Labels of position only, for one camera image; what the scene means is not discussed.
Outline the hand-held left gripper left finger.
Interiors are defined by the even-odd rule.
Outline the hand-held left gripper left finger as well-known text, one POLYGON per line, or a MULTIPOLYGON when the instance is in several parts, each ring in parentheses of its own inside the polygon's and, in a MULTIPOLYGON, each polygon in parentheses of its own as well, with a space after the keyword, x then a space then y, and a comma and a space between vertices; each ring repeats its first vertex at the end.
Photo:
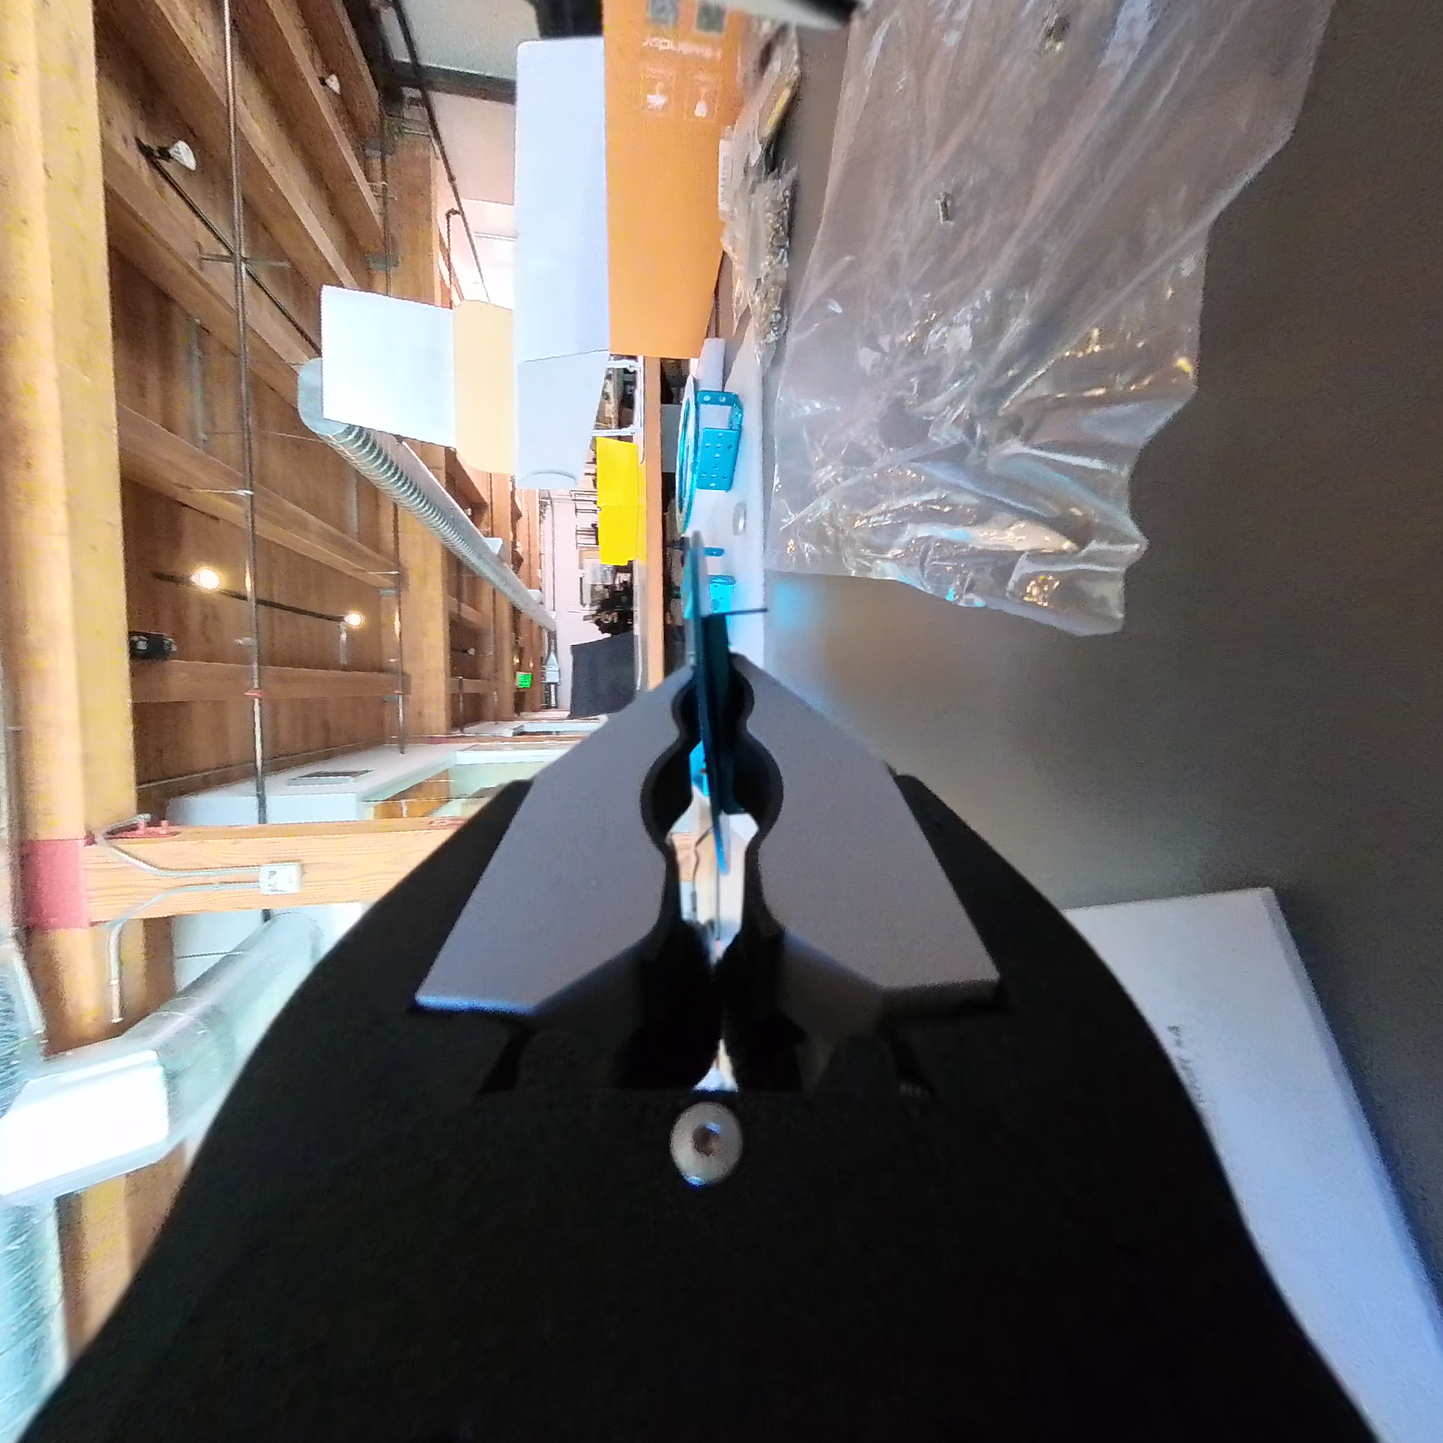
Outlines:
POLYGON ((545 766, 415 1002, 441 1012, 647 1012, 692 979, 671 831, 690 807, 692 670, 545 766))

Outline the teal round metal disc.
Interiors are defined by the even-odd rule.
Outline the teal round metal disc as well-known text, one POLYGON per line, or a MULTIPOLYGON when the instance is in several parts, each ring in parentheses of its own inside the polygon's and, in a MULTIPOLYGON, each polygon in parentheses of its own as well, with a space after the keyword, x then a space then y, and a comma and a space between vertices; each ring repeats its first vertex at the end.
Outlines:
POLYGON ((693 670, 695 718, 701 773, 712 811, 712 838, 721 876, 731 868, 731 816, 743 813, 737 791, 740 674, 734 664, 730 622, 707 614, 713 548, 702 531, 684 546, 684 622, 693 670))

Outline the clear plastic bag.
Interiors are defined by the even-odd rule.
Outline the clear plastic bag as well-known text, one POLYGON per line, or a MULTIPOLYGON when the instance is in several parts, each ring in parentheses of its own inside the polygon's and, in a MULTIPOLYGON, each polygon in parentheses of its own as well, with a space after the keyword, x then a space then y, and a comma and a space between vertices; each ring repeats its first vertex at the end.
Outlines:
POLYGON ((1211 232, 1290 139, 1331 8, 868 2, 790 303, 767 568, 1117 632, 1211 232))

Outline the pile of small screw bags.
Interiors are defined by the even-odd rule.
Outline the pile of small screw bags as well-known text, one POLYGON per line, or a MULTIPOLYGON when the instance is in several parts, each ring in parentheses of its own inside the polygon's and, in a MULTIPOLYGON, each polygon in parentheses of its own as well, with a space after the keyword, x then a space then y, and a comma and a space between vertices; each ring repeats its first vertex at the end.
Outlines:
POLYGON ((787 330, 797 171, 782 163, 781 145, 803 77, 797 28, 749 17, 737 77, 742 108, 721 145, 719 216, 733 318, 749 322, 760 363, 769 366, 787 330))

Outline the black monitor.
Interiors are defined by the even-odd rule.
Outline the black monitor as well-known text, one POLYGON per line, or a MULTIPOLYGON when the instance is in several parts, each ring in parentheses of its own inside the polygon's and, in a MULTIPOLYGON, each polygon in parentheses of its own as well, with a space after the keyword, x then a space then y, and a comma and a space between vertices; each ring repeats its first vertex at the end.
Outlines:
POLYGON ((638 640, 632 631, 581 641, 570 649, 572 718, 621 712, 638 694, 638 640))

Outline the orange cardboard box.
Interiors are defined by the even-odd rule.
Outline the orange cardboard box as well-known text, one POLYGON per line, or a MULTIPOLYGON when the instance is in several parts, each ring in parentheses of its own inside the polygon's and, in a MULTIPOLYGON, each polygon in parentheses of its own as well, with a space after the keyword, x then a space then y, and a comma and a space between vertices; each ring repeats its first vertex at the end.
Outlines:
POLYGON ((721 141, 742 109, 746 17, 605 1, 602 20, 611 350, 693 357, 722 259, 721 141))

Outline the wooden beam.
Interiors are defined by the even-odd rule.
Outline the wooden beam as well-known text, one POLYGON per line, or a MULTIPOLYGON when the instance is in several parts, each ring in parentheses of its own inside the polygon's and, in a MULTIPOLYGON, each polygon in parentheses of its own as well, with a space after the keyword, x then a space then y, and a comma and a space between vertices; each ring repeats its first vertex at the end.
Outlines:
POLYGON ((361 904, 393 891, 460 829, 460 816, 179 826, 82 849, 94 924, 361 904))

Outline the white foam pad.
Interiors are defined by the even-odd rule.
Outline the white foam pad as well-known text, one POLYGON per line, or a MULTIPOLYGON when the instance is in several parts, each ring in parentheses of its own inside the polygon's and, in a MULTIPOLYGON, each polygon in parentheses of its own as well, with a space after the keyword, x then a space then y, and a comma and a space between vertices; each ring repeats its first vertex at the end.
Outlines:
MULTIPOLYGON (((713 549, 712 572, 736 577, 733 608, 769 607, 766 575, 766 536, 769 483, 764 474, 766 393, 764 375, 754 345, 746 332, 731 347, 722 336, 709 336, 683 392, 677 441, 677 503, 683 534, 701 531, 705 545, 713 549), (745 405, 745 428, 731 489, 693 491, 686 477, 689 459, 689 411, 696 389, 728 389, 745 405), (733 513, 739 501, 748 506, 749 521, 743 534, 733 531, 733 513)), ((767 614, 730 622, 731 649, 755 664, 766 662, 767 614)))

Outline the yellow panel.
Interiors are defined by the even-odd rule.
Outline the yellow panel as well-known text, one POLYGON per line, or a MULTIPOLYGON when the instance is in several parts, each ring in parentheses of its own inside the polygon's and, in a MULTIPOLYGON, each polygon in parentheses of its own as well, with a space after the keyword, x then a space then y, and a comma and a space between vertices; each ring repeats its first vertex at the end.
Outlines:
POLYGON ((633 440, 596 437, 597 543, 606 566, 632 565, 644 551, 645 480, 633 440))

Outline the white assembly guide sheet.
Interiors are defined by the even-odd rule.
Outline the white assembly guide sheet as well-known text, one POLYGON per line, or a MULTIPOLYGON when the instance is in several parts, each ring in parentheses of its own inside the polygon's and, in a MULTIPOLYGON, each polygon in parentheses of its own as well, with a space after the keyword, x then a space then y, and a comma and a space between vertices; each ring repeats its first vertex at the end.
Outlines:
POLYGON ((1441 1439, 1441 1304, 1277 892, 1066 915, 1164 1042, 1280 1291, 1373 1432, 1441 1439))

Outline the beige hanging panel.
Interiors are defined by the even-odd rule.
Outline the beige hanging panel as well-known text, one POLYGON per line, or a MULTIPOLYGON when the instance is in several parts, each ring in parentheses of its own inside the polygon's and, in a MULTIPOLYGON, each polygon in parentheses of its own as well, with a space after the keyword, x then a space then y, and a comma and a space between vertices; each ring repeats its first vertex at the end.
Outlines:
POLYGON ((470 467, 516 474, 516 363, 513 309, 463 298, 453 309, 456 440, 470 467))

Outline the round wooden column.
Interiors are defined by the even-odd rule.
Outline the round wooden column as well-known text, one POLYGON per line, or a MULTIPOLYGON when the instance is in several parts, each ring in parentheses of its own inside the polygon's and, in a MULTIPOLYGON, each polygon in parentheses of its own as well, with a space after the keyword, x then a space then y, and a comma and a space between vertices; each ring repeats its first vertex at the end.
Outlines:
POLYGON ((25 954, 50 1046, 118 1029, 86 840, 136 810, 92 2, 2 5, 4 667, 25 954))

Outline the spiral metal duct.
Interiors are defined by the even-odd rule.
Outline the spiral metal duct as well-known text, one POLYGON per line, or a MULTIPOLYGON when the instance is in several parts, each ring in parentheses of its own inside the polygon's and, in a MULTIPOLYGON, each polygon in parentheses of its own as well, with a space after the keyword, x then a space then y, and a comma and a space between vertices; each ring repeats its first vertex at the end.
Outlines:
POLYGON ((307 428, 394 506, 420 521, 445 549, 521 614, 554 632, 555 616, 540 593, 521 580, 509 560, 506 542, 479 530, 406 441, 370 426, 327 417, 322 411, 322 381, 321 359, 310 359, 298 368, 298 414, 307 428))

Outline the large silver duct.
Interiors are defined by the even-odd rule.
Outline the large silver duct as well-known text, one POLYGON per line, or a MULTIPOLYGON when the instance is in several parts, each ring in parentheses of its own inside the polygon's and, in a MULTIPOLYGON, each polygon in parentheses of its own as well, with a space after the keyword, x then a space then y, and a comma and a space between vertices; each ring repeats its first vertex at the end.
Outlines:
POLYGON ((264 1032, 315 969, 322 933, 283 910, 124 1032, 46 1055, 28 964, 2 964, 2 1438, 67 1370, 59 1199, 205 1133, 264 1032))

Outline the long blue perforated bracket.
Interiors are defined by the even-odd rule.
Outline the long blue perforated bracket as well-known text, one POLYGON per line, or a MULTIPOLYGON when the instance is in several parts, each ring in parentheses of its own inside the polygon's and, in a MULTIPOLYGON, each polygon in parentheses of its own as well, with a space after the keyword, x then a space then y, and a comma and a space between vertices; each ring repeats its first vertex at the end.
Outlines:
POLYGON ((695 389, 689 410, 686 479, 693 492, 728 492, 746 428, 743 398, 728 389, 695 389))

